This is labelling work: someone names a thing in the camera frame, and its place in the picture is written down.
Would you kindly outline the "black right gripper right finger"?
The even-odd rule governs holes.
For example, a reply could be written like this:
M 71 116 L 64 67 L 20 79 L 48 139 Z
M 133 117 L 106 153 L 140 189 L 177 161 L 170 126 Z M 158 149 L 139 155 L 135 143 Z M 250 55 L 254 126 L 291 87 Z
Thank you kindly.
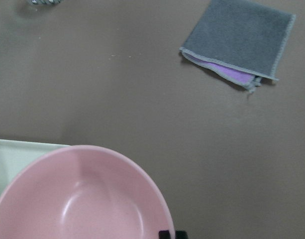
M 186 231 L 176 231 L 175 239 L 187 239 L 187 232 Z

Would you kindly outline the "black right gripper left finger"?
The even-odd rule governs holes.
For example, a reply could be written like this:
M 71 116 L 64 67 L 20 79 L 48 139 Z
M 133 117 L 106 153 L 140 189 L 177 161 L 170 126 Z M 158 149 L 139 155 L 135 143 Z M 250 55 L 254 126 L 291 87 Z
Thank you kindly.
M 170 239 L 169 231 L 159 231 L 158 232 L 159 239 Z

